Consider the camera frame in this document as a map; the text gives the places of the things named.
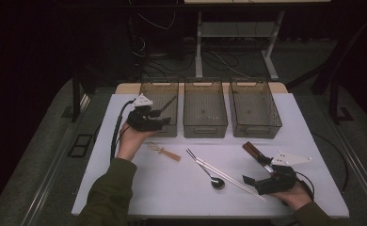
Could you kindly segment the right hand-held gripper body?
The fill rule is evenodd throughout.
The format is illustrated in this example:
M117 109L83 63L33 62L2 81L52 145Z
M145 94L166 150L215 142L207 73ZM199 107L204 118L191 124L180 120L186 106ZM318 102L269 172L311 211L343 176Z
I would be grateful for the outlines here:
M254 158L257 160L259 156L265 155L255 153ZM302 184L309 195L313 194L313 189L304 181L299 180L297 177L298 172L293 169L294 165L310 163L310 158L292 153L278 152L271 159L272 162L270 165L261 164L269 172L270 177L256 181L255 188L260 195L290 190L295 186L296 182Z

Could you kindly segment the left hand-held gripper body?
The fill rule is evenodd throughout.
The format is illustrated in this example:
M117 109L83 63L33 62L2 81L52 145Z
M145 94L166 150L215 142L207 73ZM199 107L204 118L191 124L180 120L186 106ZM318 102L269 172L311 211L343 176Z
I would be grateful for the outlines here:
M140 132L159 131L163 125L157 123L158 117L150 117L153 101L141 93L134 101L135 108L128 115L127 123Z

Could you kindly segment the transparent brown plastic bin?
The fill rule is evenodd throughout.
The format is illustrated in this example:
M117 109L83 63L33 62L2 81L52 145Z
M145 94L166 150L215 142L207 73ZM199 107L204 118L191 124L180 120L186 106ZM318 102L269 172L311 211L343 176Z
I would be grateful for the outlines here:
M184 81L183 135L186 138L223 138L228 117L222 82L213 77Z
M272 139L277 135L282 122L266 80L232 78L229 98L235 137Z
M170 124L163 125L156 134L157 137L177 136L177 109L179 84L176 77L144 78L139 93L143 93L153 101L152 110L161 110L158 119L171 118Z

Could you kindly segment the small wooden spoon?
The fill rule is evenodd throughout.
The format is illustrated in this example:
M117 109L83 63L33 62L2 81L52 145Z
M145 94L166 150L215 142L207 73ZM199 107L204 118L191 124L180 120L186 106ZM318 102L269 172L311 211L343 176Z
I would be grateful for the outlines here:
M169 152L167 150L165 150L164 148L159 147L156 143L154 142L149 142L148 143L148 148L152 151L156 151L159 154L164 154L165 156L169 157L170 159L179 162L181 160L181 157L175 153Z

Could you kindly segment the person's left hand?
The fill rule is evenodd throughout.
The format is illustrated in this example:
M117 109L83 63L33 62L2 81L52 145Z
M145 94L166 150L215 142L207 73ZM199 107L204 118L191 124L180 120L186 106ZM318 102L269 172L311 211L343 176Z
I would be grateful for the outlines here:
M132 161L142 143L154 134L156 134L156 131L140 132L124 123L120 129L120 141L116 157Z

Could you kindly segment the person's right hand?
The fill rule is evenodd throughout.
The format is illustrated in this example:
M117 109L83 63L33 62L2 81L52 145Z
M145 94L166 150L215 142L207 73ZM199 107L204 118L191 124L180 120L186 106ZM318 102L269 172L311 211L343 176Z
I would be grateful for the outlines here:
M293 211L297 211L312 202L306 189L300 183L296 183L290 190L272 193L272 196L286 202Z

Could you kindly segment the metal spoon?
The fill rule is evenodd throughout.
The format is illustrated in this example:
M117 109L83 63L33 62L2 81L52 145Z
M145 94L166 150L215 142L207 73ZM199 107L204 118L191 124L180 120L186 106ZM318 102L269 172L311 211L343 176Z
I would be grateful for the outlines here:
M186 152L192 157L192 159L194 161L197 160L197 157L189 149L186 149ZM222 179L217 178L217 177L213 177L211 175L211 173L203 165L199 164L199 166L210 177L210 179L211 179L211 185L212 185L212 187L214 189L220 190L220 189L222 189L225 186L225 182Z

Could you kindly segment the white table cover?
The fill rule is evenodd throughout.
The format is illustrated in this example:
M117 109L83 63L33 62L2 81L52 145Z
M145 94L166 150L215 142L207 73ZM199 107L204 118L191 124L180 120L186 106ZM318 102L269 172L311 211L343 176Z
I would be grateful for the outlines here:
M290 93L274 97L282 127L272 139L254 138L252 144L264 155L292 153L311 159L310 163L295 166L313 183L315 200L331 217L346 218L348 208L334 183ZM234 137L228 131L223 138L157 137L159 147L181 157L176 162L143 145L134 162L137 172L133 183L134 196L130 202L132 218L280 218L291 215L290 208L278 199L252 195L243 175L262 180L267 171L243 149L246 139ZM194 161L186 152L189 149ZM213 177L222 179L225 186L216 190L203 165Z

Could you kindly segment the black metal stand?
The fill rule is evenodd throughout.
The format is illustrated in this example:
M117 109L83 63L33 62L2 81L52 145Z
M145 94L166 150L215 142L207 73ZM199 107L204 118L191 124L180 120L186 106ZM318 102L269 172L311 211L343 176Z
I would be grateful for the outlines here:
M290 81L286 84L287 89L293 89L299 84L315 78L311 85L311 93L314 95L322 95L327 89L328 93L328 115L333 119L336 124L341 121L352 121L350 113L345 107L339 107L339 75L343 61L351 50L354 42L340 40L332 54L327 58L325 62L310 70L309 72L301 75L297 79Z

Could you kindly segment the metal floor rail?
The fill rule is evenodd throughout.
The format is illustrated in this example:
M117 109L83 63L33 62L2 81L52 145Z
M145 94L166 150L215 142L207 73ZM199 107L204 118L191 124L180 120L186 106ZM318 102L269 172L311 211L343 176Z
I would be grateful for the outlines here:
M359 157L355 152L355 148L351 145L350 140L344 134L342 127L336 123L331 125L334 133L338 137L340 141L343 151L344 158L349 163L351 169L354 171L357 179L360 182L362 189L364 190L367 196L367 171L364 165L361 163Z
M35 226L77 127L75 121L79 116L73 116L73 108L77 106L78 112L85 111L89 102L86 94L78 100L57 95L48 107L20 162L29 180L26 184L30 195L19 226Z

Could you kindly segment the white metal desk frame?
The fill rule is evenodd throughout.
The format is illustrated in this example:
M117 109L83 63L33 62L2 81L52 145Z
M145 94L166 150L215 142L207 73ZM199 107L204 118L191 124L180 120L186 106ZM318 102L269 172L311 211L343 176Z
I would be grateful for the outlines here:
M331 0L183 0L186 7L202 7L197 10L197 36L195 53L196 77L203 77L201 41L203 38L268 38L268 44L261 50L263 63L272 80L279 76L271 59L272 52L284 19L285 12L292 7L304 7L311 4L321 6ZM265 6L276 7L278 12L274 21L255 20L250 22L205 22L203 13L206 9L215 7L215 11L237 9L255 9Z

